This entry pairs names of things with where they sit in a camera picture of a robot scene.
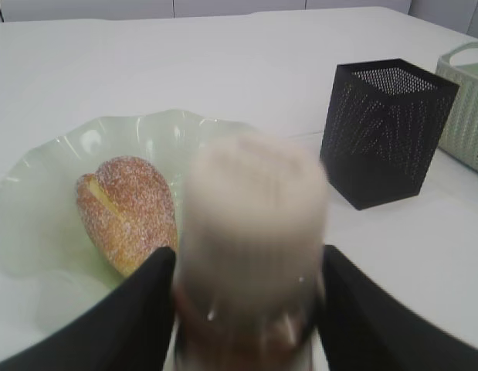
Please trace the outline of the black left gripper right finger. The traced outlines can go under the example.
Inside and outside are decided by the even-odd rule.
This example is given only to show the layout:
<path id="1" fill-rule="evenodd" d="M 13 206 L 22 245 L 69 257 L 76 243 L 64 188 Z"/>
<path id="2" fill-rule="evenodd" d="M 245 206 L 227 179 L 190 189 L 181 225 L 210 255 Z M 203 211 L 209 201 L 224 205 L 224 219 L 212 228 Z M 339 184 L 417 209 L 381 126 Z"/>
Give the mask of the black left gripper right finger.
<path id="1" fill-rule="evenodd" d="M 332 245 L 321 273 L 319 334 L 331 370 L 478 370 L 478 349 L 407 309 Z"/>

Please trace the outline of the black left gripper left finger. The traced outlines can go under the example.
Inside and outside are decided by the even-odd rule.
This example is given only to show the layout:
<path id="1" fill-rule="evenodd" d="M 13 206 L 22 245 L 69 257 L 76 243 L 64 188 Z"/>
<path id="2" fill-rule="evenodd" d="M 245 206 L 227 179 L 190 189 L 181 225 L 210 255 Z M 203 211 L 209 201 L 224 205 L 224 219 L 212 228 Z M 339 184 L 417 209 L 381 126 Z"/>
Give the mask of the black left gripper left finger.
<path id="1" fill-rule="evenodd" d="M 105 299 L 0 370 L 162 370 L 175 320 L 175 260 L 171 248 L 157 249 Z"/>

